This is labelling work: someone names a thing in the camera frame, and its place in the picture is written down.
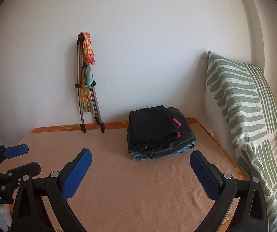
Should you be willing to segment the green patterned white pillow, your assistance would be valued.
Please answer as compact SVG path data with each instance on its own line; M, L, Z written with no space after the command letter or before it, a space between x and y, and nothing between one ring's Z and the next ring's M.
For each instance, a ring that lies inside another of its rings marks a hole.
M216 140L244 174L259 179L269 230L277 231L277 106L263 72L209 52L205 106Z

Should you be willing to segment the folded metal drying rack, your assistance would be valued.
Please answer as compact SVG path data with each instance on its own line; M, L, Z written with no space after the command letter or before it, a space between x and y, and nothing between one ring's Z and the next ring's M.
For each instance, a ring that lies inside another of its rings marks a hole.
M76 48L76 73L77 83L75 88L78 93L78 105L80 112L80 129L85 132L85 113L93 113L96 124L101 132L105 132L105 124L102 121L96 95L96 81L93 78L92 68L95 65L93 46L88 32L80 32L77 38Z

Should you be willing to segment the colourful floral cloth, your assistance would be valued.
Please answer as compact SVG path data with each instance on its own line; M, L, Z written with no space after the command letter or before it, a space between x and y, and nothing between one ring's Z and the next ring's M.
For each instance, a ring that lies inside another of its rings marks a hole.
M82 50L82 65L80 66L80 96L82 107L85 113L93 112L91 86L93 84L92 67L95 65L93 46L88 32L81 32L78 35L79 45Z

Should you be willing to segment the blue folded jeans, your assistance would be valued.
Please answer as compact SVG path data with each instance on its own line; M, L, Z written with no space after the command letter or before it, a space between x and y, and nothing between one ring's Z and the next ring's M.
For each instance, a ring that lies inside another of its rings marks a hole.
M164 152L154 152L150 157L147 155L141 154L139 152L131 152L132 159L135 161L140 160L150 160L150 159L159 159L162 157L174 156L178 154L184 154L190 151L192 148L195 147L195 142L191 142L189 144L182 144L181 148L176 148L175 150L164 151Z

